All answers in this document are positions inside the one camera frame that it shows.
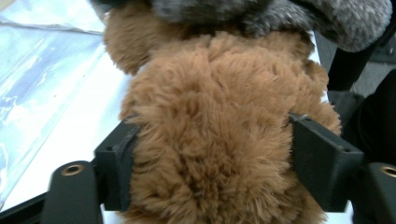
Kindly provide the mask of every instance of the teddy bear ear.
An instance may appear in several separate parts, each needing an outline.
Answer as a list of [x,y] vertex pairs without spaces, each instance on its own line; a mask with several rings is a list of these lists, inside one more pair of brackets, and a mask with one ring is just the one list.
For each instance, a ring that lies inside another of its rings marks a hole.
[[126,74],[135,75],[150,53],[164,43],[181,38],[183,25],[156,17],[149,1],[128,1],[111,9],[105,44],[111,59]]

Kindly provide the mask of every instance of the brass screw hole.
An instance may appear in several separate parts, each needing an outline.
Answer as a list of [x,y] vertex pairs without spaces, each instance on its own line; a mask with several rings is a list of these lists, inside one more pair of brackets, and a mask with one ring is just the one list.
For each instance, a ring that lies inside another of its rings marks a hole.
[[381,171],[386,175],[390,175],[390,176],[396,178],[396,169],[395,168],[392,168],[389,166],[383,166],[383,167],[381,167]]
[[82,165],[70,165],[62,170],[62,175],[76,175],[84,169]]

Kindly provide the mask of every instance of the black fabric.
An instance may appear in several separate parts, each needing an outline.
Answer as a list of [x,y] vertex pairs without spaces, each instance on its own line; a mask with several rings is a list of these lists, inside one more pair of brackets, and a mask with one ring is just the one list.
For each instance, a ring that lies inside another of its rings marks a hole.
[[391,71],[359,106],[343,137],[369,161],[396,165],[396,70]]

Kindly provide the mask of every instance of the gray knit hat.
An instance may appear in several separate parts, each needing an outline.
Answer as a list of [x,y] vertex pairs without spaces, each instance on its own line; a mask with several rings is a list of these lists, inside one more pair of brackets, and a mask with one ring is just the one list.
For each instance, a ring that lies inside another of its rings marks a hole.
[[238,20],[255,36],[281,29],[320,32],[346,51],[360,51],[385,31],[390,0],[152,0],[154,12],[170,22]]

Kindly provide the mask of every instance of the brown teddy bear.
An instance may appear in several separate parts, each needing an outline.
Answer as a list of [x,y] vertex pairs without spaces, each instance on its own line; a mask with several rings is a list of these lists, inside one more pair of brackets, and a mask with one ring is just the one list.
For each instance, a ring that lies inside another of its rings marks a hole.
[[134,0],[111,10],[105,42],[124,72],[146,65],[120,114],[140,126],[125,222],[324,221],[290,157],[289,112],[340,133],[307,33],[168,23]]

